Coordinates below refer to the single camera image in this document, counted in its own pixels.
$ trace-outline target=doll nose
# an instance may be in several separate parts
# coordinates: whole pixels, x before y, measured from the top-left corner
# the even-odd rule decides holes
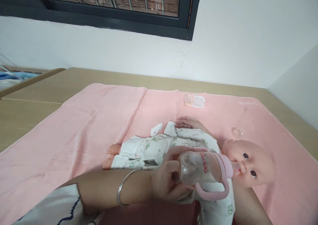
[[[241,169],[240,169],[240,171],[241,171],[242,173],[245,173],[246,170],[247,170],[246,164],[245,164],[244,161],[242,161],[242,162],[241,162]]]

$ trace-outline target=beige table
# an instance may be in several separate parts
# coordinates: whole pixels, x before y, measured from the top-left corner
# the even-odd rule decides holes
[[[79,68],[62,71],[3,97],[0,101],[0,145],[2,148],[12,144],[59,108],[63,102],[92,83],[255,97],[315,159],[318,159],[318,131],[266,89]]]

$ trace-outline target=silver bangle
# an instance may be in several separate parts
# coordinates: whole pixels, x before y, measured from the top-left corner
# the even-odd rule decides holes
[[[126,180],[126,179],[128,178],[128,176],[130,176],[132,173],[134,173],[134,172],[136,172],[136,171],[140,171],[140,170],[141,170],[141,169],[135,169],[135,170],[131,171],[131,172],[124,178],[122,184],[119,186],[118,193],[117,193],[117,203],[118,203],[119,206],[121,206],[121,207],[127,206],[127,204],[123,204],[123,203],[120,201],[120,192],[121,192],[121,190],[122,190],[122,187],[123,187],[123,185],[124,185],[125,180]]]

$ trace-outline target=pink blanket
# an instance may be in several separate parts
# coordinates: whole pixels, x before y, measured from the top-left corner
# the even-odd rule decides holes
[[[89,85],[0,154],[0,221],[11,224],[70,178],[101,169],[109,145],[134,135],[149,137],[158,123],[165,128],[168,121],[189,115],[218,135],[219,143],[232,138],[231,129],[238,127],[246,140],[274,155],[276,182],[254,188],[273,224],[317,224],[318,163],[257,99],[201,95],[205,108],[196,109],[184,106],[184,93],[179,91]],[[183,220],[176,215],[168,222],[191,224],[194,215],[184,214],[194,205],[171,206],[175,210],[147,206],[147,216],[142,217],[136,205],[115,208],[105,219],[108,224],[121,224],[123,217],[163,224],[174,211],[183,214]]]

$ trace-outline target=person's hand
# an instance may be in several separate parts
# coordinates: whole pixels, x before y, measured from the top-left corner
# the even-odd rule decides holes
[[[176,121],[176,127],[177,128],[190,128],[190,129],[200,129],[204,132],[207,131],[204,125],[202,125],[201,122],[199,122],[198,119],[190,116],[182,116],[179,117]]]
[[[179,155],[185,151],[207,151],[205,148],[190,148],[185,146],[174,146],[170,148],[162,162],[161,167],[157,171],[151,173],[151,186],[154,200],[167,202],[175,202],[183,195],[194,190],[193,187],[184,183],[176,183],[175,176],[179,176],[180,162]]]

